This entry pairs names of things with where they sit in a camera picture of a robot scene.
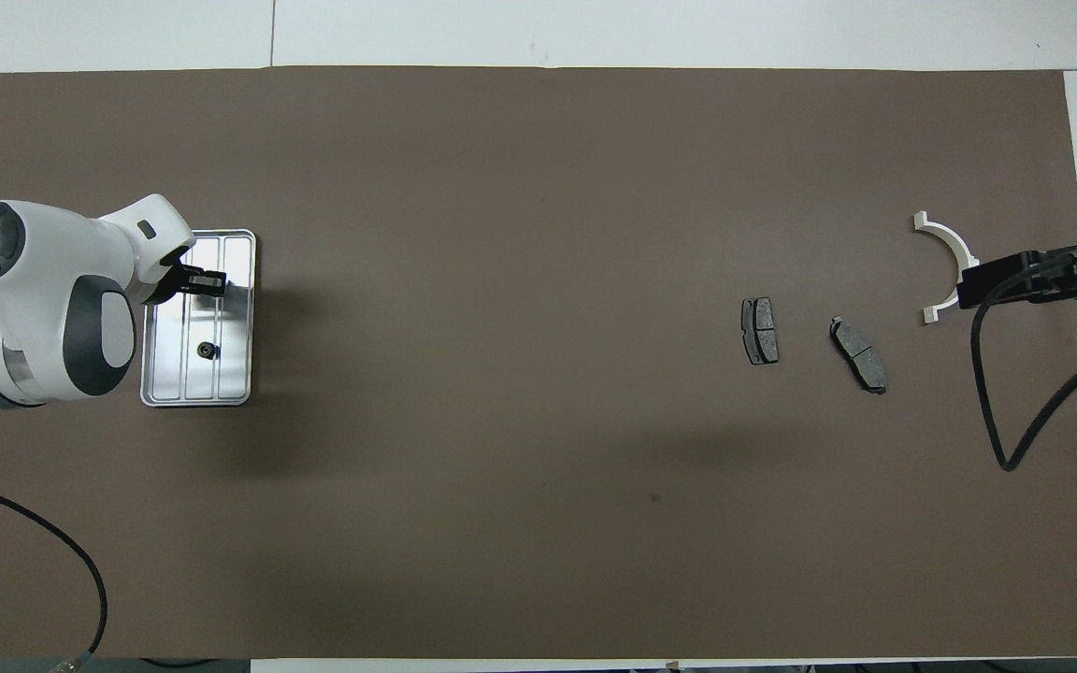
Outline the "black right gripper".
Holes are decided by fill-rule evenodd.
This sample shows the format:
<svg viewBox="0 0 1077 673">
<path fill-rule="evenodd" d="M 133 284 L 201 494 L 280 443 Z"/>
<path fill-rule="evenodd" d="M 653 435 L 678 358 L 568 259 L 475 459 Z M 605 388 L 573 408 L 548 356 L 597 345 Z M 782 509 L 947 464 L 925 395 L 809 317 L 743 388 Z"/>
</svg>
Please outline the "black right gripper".
<svg viewBox="0 0 1077 673">
<path fill-rule="evenodd" d="M 987 296 L 1015 274 L 1033 268 L 1026 302 L 1077 302 L 1077 246 L 1025 251 L 962 269 L 957 283 L 960 309 L 980 306 Z"/>
</svg>

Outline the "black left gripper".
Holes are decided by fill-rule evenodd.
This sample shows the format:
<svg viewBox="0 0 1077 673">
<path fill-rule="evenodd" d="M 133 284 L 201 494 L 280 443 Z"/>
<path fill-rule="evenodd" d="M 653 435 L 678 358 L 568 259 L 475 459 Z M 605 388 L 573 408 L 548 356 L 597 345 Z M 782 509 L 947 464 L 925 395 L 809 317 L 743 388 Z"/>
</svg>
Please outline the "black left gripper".
<svg viewBox="0 0 1077 673">
<path fill-rule="evenodd" d="M 188 271 L 187 265 L 174 263 L 167 268 L 146 294 L 144 304 L 162 304 L 174 294 L 209 295 L 223 297 L 226 294 L 226 274 L 219 271 Z"/>
</svg>

